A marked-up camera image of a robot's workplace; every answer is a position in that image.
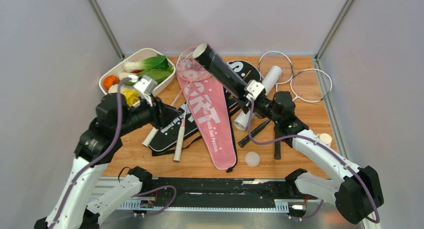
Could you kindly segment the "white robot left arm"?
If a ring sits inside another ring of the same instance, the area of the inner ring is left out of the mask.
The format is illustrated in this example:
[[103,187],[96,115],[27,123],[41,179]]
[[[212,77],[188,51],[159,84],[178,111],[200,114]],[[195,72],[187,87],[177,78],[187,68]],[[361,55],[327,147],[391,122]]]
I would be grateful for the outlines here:
[[122,147],[122,136],[148,124],[162,129],[181,111],[163,103],[159,97],[153,97],[152,103],[143,99],[139,106],[129,106],[121,93],[105,95],[95,110],[96,117],[79,138],[59,201],[47,217],[35,222],[34,228],[98,229],[123,202],[137,194],[152,193],[152,174],[136,166],[121,185],[89,201],[102,173]]

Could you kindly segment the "black shuttlecock tube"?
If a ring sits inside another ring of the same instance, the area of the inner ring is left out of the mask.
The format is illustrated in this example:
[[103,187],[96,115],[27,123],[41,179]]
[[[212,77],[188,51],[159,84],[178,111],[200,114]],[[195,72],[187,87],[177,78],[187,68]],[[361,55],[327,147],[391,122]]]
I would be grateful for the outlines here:
[[214,76],[234,97],[245,99],[247,83],[208,43],[198,45],[192,53],[192,58]]

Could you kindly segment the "white shuttlecock tube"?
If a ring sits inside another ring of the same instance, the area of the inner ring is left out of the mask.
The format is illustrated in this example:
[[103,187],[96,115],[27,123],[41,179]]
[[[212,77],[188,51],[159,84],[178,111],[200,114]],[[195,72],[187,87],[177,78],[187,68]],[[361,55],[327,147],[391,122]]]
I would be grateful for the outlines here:
[[[280,76],[282,75],[283,70],[281,67],[277,65],[272,65],[272,66],[260,65],[259,71],[261,72],[262,76],[264,76],[261,83],[264,85],[264,88],[266,90],[265,95],[267,96],[270,93],[271,89],[275,86],[275,84],[280,79]],[[245,131],[249,124],[249,116],[250,116],[250,112],[244,113],[243,111],[241,111],[236,117],[236,119],[234,120],[233,125],[237,129],[241,131]]]

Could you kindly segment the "clear round tube lid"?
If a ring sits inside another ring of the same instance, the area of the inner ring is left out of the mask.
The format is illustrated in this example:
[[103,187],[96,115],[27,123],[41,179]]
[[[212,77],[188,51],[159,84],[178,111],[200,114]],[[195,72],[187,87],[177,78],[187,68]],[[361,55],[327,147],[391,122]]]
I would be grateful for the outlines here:
[[261,158],[258,153],[249,151],[244,157],[245,163],[250,167],[256,167],[260,164]]

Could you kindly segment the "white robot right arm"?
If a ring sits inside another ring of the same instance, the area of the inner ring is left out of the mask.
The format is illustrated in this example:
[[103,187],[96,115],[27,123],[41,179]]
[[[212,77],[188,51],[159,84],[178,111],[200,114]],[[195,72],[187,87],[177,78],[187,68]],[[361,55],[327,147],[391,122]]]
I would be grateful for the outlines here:
[[266,98],[264,90],[244,92],[238,103],[249,116],[270,119],[281,135],[275,141],[283,141],[302,153],[329,176],[317,177],[304,169],[289,174],[285,184],[286,194],[298,198],[302,194],[314,196],[333,204],[350,223],[364,219],[378,224],[381,221],[378,208],[384,204],[384,196],[378,172],[371,166],[359,166],[341,156],[321,142],[316,134],[294,113],[295,104],[289,92],[278,92],[273,100]]

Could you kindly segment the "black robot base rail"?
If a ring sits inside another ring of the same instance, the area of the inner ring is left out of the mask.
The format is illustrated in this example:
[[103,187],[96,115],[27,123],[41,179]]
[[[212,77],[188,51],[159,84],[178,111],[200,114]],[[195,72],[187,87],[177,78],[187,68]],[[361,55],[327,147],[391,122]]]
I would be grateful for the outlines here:
[[313,196],[300,193],[291,182],[252,178],[158,177],[141,167],[131,169],[142,182],[141,192],[155,207],[182,209],[281,209],[278,202],[303,204]]

